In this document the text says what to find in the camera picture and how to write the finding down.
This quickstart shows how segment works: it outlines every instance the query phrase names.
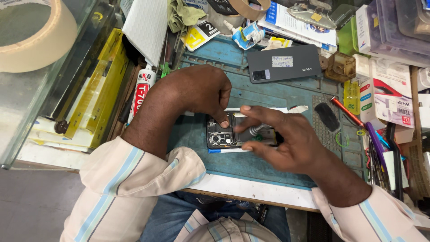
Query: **disassembled smartphone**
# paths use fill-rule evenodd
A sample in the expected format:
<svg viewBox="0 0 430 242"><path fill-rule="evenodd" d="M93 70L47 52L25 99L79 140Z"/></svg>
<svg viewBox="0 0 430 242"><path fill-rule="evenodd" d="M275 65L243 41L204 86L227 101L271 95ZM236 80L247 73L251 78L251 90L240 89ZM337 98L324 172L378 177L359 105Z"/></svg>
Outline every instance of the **disassembled smartphone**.
<svg viewBox="0 0 430 242"><path fill-rule="evenodd" d="M206 116L206 137L209 149L232 149L240 148L243 145L240 141L235 143L239 139L239 134L233 132L233 127L240 124L246 116L239 111L226 111L225 113L230 122L228 128L221 127L214 118L209 115ZM280 143L284 142L284 138L273 128L260 130L258 135L252 140L263 142L272 147L277 147Z"/></svg>

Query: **screwdriver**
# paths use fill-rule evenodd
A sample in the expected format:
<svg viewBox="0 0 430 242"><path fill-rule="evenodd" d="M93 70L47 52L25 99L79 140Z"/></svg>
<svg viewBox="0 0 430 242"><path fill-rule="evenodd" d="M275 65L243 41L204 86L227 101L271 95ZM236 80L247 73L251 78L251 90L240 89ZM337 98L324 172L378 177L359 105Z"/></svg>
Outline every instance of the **screwdriver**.
<svg viewBox="0 0 430 242"><path fill-rule="evenodd" d="M271 128L272 126L269 126L267 124L261 124L258 126L251 126L249 127L247 130L245 130L243 133L239 134L239 139L236 140L236 142L233 143L236 144L237 142L246 142L248 140L251 140L252 138L254 138L255 136L257 136L258 132L262 129L268 129Z"/></svg>

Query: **tile floor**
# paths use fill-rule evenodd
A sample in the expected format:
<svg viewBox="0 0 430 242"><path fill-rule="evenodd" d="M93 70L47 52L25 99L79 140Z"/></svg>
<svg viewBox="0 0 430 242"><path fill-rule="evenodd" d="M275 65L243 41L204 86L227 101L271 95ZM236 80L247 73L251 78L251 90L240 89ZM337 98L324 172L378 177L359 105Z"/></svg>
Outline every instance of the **tile floor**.
<svg viewBox="0 0 430 242"><path fill-rule="evenodd" d="M0 242L57 242L83 189L75 173L0 169ZM292 242L305 242L306 212L286 213Z"/></svg>

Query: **shirt sleeve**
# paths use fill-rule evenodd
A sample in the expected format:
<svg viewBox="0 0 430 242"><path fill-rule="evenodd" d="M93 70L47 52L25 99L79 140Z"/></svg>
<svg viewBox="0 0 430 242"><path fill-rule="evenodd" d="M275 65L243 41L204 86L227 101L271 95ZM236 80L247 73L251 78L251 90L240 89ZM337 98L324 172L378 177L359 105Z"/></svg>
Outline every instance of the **shirt sleeve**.
<svg viewBox="0 0 430 242"><path fill-rule="evenodd" d="M401 201L373 185L368 199L351 207L329 204L319 188L313 188L315 202L326 221L346 242L425 242L414 227L414 213Z"/></svg>
<svg viewBox="0 0 430 242"><path fill-rule="evenodd" d="M176 148L163 160L117 137L98 147L81 168L85 189L60 241L135 242L157 196L191 186L205 173L190 148Z"/></svg>

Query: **rag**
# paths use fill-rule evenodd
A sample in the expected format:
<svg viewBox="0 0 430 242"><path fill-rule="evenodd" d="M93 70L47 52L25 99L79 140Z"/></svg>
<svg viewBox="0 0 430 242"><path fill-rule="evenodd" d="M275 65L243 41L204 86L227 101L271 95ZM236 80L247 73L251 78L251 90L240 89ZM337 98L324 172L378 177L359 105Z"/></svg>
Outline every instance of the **rag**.
<svg viewBox="0 0 430 242"><path fill-rule="evenodd" d="M168 25L173 33L187 33L187 27L197 23L199 18L206 16L201 9L188 7L183 0L167 0Z"/></svg>

